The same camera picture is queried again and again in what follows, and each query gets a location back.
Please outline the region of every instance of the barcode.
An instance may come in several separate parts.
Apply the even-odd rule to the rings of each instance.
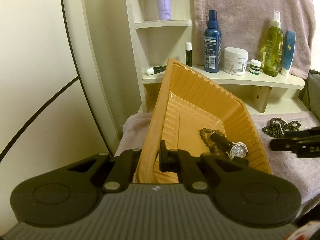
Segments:
[[[216,56],[209,56],[209,68],[215,68]]]

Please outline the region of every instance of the watch face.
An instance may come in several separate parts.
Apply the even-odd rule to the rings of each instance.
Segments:
[[[244,158],[247,154],[247,147],[245,146],[244,143],[235,143],[233,148],[230,151],[230,156],[233,159],[235,156]]]

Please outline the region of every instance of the white lid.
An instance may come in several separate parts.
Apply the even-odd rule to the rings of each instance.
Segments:
[[[155,73],[154,69],[153,68],[148,68],[147,69],[147,74],[148,75],[153,75]]]
[[[186,42],[186,50],[192,50],[192,43]]]
[[[233,48],[233,47],[225,48],[224,55],[228,57],[241,58],[241,59],[248,58],[248,52],[246,50]]]
[[[261,61],[258,61],[256,59],[252,59],[252,60],[250,60],[250,65],[253,65],[255,67],[261,67],[262,63],[261,63]]]
[[[281,27],[280,12],[279,11],[273,11],[273,25],[278,28]]]
[[[159,20],[171,20],[171,10],[159,11]]]
[[[285,77],[288,77],[288,76],[289,76],[289,72],[290,72],[290,70],[287,70],[287,69],[285,69],[284,67],[283,67],[282,70],[281,70],[281,74],[284,75]]]

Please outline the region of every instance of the dark bead necklace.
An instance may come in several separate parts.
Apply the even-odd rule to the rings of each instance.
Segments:
[[[298,121],[286,123],[283,119],[275,117],[270,120],[270,125],[262,128],[262,131],[273,138],[282,138],[284,137],[284,131],[299,131],[300,127],[301,123]]]
[[[206,133],[211,135],[213,132],[216,132],[216,133],[222,135],[223,137],[226,137],[226,135],[223,134],[222,132],[220,132],[219,130],[202,128],[200,130],[200,137],[203,140],[204,144],[209,148],[209,151],[211,153],[213,153],[217,156],[220,156],[220,157],[229,158],[228,154],[226,152],[223,152],[222,150],[220,150],[218,148],[218,146],[212,140],[210,140],[210,138],[208,138],[208,136],[206,135]]]

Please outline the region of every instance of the fabric surface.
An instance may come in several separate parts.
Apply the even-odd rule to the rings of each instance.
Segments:
[[[222,49],[245,49],[249,52],[249,60],[262,59],[273,11],[280,11],[284,34],[287,29],[296,32],[296,48],[290,73],[307,79],[316,28],[313,0],[194,0],[194,60],[198,65],[204,64],[204,30],[207,27],[208,10],[217,11]]]
[[[320,121],[320,72],[310,70],[307,82],[310,109]]]
[[[320,158],[299,159],[290,152],[273,152],[269,150],[270,136],[262,132],[273,117],[280,117],[286,122],[297,120],[302,128],[319,126],[318,119],[312,112],[278,115],[251,115],[258,130],[263,146],[268,155],[272,174],[290,181],[300,191],[305,209],[310,210],[320,203]]]
[[[143,113],[128,118],[123,126],[123,137],[116,156],[119,156],[124,150],[143,147],[151,117],[151,113]],[[273,174],[290,181],[300,190],[303,203],[302,213],[306,213],[320,203],[320,158],[298,159],[296,155],[289,152],[268,150],[268,144],[272,138],[262,132],[262,127],[266,126],[271,118],[280,117],[286,122],[297,120],[302,127],[311,128],[320,125],[317,118],[312,112],[278,114],[277,116],[252,115],[251,117],[267,152]]]

